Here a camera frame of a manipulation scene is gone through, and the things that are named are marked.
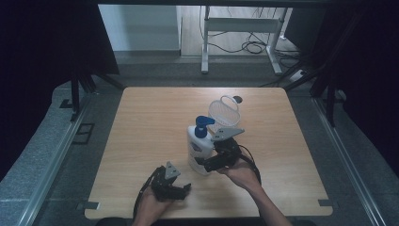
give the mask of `wooden table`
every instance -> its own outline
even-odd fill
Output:
[[[278,88],[127,88],[123,92],[105,147],[87,218],[131,218],[139,189],[151,173],[171,163],[182,173],[175,186],[192,183],[190,195],[173,203],[163,218],[257,217],[246,191],[217,172],[202,176],[187,163],[187,126],[207,115],[209,104],[222,95],[243,98],[234,137],[253,154],[263,187],[285,216],[327,216],[320,206],[327,193],[314,166],[293,109]]]

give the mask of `white bottle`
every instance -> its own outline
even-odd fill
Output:
[[[196,118],[197,125],[188,126],[187,128],[188,164],[193,170],[204,176],[209,175],[210,172],[207,172],[202,165],[199,165],[195,158],[207,159],[212,156],[214,143],[206,125],[213,123],[215,123],[215,120],[211,118],[198,116]]]

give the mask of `black curtain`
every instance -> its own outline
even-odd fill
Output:
[[[399,175],[399,17],[373,1],[341,53],[336,73],[344,109]]]
[[[43,120],[57,86],[72,73],[119,70],[97,5],[7,1],[0,26],[3,179]]]

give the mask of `person's left hand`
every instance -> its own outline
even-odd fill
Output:
[[[137,214],[133,226],[150,226],[173,204],[174,200],[165,200],[159,202],[155,198],[150,187],[147,187],[143,196],[141,197],[140,204],[137,208]]]

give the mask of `plastic lid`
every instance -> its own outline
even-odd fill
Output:
[[[215,124],[215,120],[206,116],[198,116],[196,118],[196,129],[194,133],[198,138],[204,138],[208,134],[208,129],[206,128],[209,124]]]

